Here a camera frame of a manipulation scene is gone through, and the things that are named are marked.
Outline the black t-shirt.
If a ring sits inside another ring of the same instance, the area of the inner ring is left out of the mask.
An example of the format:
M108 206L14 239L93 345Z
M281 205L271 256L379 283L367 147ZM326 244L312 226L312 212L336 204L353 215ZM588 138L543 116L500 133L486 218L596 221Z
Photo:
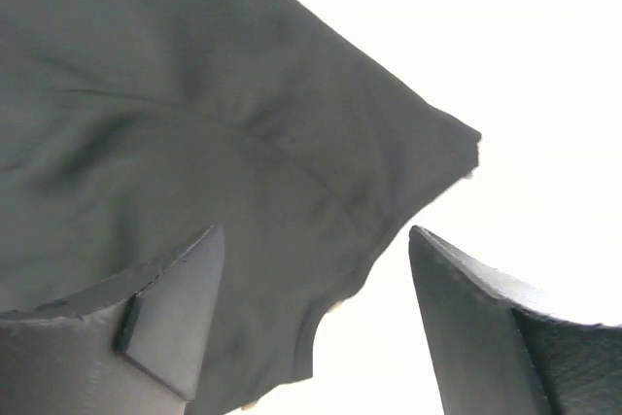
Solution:
M57 299L218 226L192 414L309 378L319 323L478 163L296 0L1 0L1 302Z

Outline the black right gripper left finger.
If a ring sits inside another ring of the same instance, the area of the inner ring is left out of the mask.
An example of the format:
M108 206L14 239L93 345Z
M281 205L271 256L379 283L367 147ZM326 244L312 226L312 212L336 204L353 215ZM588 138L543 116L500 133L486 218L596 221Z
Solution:
M2 313L2 413L184 413L224 259L223 232L211 227L89 289Z

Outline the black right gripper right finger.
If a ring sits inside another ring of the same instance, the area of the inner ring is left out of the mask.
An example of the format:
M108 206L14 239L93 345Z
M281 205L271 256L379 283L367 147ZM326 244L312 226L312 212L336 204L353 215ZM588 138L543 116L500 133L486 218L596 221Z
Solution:
M446 414L618 414L621 319L585 310L409 232L413 283Z

